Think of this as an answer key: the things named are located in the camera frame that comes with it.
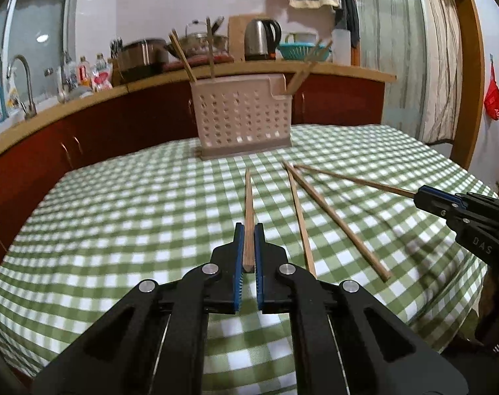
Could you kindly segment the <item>dark red kitchen cabinets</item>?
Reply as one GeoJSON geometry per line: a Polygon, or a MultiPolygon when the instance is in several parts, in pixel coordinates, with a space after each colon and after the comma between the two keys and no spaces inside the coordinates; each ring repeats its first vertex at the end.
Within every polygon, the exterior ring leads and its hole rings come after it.
{"type": "MultiPolygon", "coordinates": [[[[294,124],[381,122],[385,84],[310,74],[292,99],[294,124]]],[[[16,234],[69,170],[172,140],[197,137],[186,81],[106,98],[24,135],[0,151],[0,263],[16,234]]]]}

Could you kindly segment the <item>red hanging bag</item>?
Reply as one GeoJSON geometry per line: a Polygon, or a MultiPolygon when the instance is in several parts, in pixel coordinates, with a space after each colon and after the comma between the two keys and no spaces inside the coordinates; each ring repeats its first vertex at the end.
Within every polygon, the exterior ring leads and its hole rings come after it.
{"type": "Polygon", "coordinates": [[[499,86],[496,82],[493,56],[490,55],[490,83],[484,97],[484,109],[489,118],[499,120],[499,86]]]}

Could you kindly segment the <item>green checked tablecloth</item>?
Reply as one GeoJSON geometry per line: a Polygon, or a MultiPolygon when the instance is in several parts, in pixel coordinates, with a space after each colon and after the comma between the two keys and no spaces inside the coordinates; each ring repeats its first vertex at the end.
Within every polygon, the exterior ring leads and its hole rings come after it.
{"type": "Polygon", "coordinates": [[[302,264],[294,205],[303,207],[316,274],[357,280],[435,349],[459,329],[486,267],[437,217],[409,199],[345,182],[343,174],[415,191],[492,195],[489,186],[386,126],[296,126],[291,146],[202,161],[194,139],[76,170],[37,207],[0,265],[0,352],[36,375],[145,278],[166,283],[232,239],[252,181],[267,240],[302,264]],[[305,193],[291,195],[286,163],[316,168],[311,184],[393,277],[383,282],[305,193]]]}

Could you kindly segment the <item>striped door curtain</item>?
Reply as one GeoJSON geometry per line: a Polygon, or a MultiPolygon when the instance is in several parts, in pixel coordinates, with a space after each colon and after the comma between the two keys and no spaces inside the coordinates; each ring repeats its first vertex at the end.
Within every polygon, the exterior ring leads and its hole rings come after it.
{"type": "Polygon", "coordinates": [[[361,63],[396,76],[381,121],[435,145],[453,142],[463,51],[456,0],[356,0],[361,63]]]}

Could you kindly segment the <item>white translucent container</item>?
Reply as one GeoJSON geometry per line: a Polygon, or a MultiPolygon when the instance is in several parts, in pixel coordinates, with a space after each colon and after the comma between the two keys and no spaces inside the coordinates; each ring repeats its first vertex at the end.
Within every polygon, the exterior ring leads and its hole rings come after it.
{"type": "Polygon", "coordinates": [[[351,44],[348,30],[335,29],[332,31],[332,62],[338,65],[350,66],[351,44]]]}

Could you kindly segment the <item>chopstick in holder right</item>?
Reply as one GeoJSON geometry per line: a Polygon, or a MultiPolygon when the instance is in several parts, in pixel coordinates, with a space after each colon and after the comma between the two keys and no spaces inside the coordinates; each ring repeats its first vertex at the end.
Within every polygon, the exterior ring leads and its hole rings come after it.
{"type": "Polygon", "coordinates": [[[298,69],[291,81],[285,89],[285,95],[294,95],[301,87],[303,82],[307,79],[311,70],[319,63],[320,57],[324,55],[332,47],[332,40],[330,40],[323,48],[320,47],[322,41],[319,40],[316,45],[310,50],[305,59],[303,60],[304,66],[298,69]]]}

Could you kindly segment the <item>chopstick in holder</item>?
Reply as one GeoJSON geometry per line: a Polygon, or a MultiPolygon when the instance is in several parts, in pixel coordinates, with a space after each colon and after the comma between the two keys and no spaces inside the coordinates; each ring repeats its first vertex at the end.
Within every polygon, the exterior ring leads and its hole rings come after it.
{"type": "Polygon", "coordinates": [[[305,59],[303,60],[304,66],[298,69],[291,81],[285,89],[285,95],[294,95],[301,87],[303,82],[307,79],[311,70],[319,63],[320,57],[324,55],[332,47],[332,40],[330,40],[323,48],[320,47],[322,41],[319,40],[316,45],[310,50],[305,59]]]}
{"type": "Polygon", "coordinates": [[[206,25],[207,25],[207,39],[208,39],[208,64],[209,64],[209,70],[210,70],[210,78],[214,79],[216,74],[215,74],[215,60],[214,60],[214,51],[213,51],[213,32],[212,32],[212,26],[211,26],[211,20],[209,17],[206,18],[206,25]]]}
{"type": "Polygon", "coordinates": [[[172,30],[171,34],[169,35],[171,43],[173,45],[174,51],[176,51],[180,61],[183,63],[183,68],[185,69],[189,81],[191,83],[195,83],[197,81],[197,78],[192,70],[192,67],[189,65],[188,60],[185,56],[185,53],[183,51],[183,48],[181,47],[179,38],[177,36],[176,30],[172,30]]]}

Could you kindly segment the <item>pink perforated utensil holder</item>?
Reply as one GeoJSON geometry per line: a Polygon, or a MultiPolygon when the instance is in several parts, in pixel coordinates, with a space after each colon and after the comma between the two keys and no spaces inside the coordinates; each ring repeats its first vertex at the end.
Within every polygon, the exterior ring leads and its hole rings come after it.
{"type": "Polygon", "coordinates": [[[203,160],[291,145],[292,97],[284,75],[202,79],[191,91],[203,160]]]}

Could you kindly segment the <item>white green mug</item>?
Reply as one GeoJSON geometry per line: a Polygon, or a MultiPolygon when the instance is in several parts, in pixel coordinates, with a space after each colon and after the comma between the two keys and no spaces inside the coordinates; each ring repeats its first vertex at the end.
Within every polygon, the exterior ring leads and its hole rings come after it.
{"type": "Polygon", "coordinates": [[[285,39],[285,43],[316,44],[317,35],[312,32],[292,32],[285,39]]]}

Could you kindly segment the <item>teal plastic colander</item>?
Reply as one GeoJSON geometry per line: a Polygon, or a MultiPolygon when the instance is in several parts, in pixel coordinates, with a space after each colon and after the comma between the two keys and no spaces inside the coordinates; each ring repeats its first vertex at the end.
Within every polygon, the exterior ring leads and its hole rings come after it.
{"type": "Polygon", "coordinates": [[[325,62],[330,54],[330,47],[302,42],[282,43],[278,46],[278,51],[282,59],[287,61],[303,61],[308,58],[310,61],[325,62]]]}

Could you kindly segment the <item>red white snack bag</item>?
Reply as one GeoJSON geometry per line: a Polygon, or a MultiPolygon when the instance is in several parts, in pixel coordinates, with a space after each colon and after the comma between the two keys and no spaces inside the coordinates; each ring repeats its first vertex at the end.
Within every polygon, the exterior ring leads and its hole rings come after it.
{"type": "Polygon", "coordinates": [[[103,90],[111,89],[112,88],[111,77],[112,77],[111,64],[107,63],[104,66],[99,66],[99,67],[97,65],[93,65],[92,75],[91,75],[92,90],[95,93],[99,93],[103,90]]]}

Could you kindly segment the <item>orange oil bottle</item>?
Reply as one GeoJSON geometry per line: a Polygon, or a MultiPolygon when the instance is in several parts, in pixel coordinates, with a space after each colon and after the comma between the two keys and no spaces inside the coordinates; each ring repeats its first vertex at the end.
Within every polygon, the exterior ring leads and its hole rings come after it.
{"type": "Polygon", "coordinates": [[[91,87],[91,67],[84,56],[80,57],[80,63],[77,65],[77,77],[81,86],[91,87]]]}

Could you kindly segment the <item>stainless electric kettle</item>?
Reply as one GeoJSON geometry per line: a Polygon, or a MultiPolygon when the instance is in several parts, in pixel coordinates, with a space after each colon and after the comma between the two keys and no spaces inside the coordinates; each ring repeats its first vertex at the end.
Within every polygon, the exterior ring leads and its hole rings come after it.
{"type": "Polygon", "coordinates": [[[282,38],[278,21],[269,18],[253,19],[244,34],[244,57],[246,61],[274,61],[282,38]]]}

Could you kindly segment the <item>chopstick in holder middle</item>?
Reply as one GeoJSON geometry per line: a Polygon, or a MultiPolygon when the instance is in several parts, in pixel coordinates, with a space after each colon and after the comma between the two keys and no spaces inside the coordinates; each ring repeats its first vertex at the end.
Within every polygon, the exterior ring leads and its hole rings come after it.
{"type": "Polygon", "coordinates": [[[209,64],[209,70],[210,70],[210,78],[214,79],[216,74],[215,74],[215,60],[214,60],[214,51],[213,51],[213,32],[212,32],[212,26],[211,26],[211,20],[209,17],[206,18],[206,25],[207,25],[207,39],[208,39],[208,64],[209,64]]]}

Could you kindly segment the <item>steel wok with lid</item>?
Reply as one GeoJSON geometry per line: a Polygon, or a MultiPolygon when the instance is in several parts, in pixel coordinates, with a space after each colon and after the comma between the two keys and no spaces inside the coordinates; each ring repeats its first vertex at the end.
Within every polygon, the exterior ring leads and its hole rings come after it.
{"type": "MultiPolygon", "coordinates": [[[[210,24],[213,54],[228,52],[228,37],[217,34],[223,21],[224,17],[220,16],[210,24]]],[[[178,40],[183,53],[187,58],[208,54],[209,42],[207,23],[205,21],[192,20],[186,25],[183,36],[179,37],[178,40]]]]}

